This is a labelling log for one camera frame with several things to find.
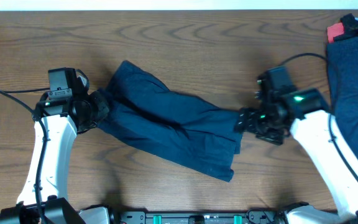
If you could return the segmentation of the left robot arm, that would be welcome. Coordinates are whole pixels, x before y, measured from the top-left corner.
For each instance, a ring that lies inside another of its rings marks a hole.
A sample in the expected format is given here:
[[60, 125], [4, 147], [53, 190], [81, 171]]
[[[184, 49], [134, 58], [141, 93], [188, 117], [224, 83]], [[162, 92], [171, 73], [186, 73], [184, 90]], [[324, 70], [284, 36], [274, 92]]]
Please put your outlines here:
[[35, 144], [29, 173], [16, 205], [0, 212], [0, 223], [110, 223], [108, 207], [92, 205], [76, 211], [68, 202], [68, 171], [73, 143], [96, 128], [109, 113], [105, 98], [89, 93], [90, 81], [79, 69], [48, 71], [35, 108]]

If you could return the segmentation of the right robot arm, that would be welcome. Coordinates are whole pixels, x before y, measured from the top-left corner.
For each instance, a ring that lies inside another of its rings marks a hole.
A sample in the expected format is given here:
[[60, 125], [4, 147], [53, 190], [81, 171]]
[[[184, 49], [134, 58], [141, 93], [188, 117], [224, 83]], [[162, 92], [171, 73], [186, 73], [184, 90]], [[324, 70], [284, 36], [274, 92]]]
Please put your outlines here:
[[358, 159], [322, 94], [315, 88], [298, 90], [284, 66], [259, 75], [257, 83], [260, 106], [240, 110], [236, 131], [278, 146], [292, 136], [317, 168], [337, 209], [331, 213], [294, 203], [277, 212], [273, 223], [358, 223]]

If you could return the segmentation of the navy blue shorts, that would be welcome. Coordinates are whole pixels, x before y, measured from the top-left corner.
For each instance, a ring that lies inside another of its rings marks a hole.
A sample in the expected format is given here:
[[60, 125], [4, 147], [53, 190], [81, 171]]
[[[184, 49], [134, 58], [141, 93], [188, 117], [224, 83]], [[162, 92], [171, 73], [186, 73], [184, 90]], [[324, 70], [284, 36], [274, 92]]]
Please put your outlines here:
[[163, 82], [123, 61], [99, 92], [110, 112], [98, 128], [129, 146], [229, 182], [242, 134], [239, 113], [197, 96], [171, 91]]

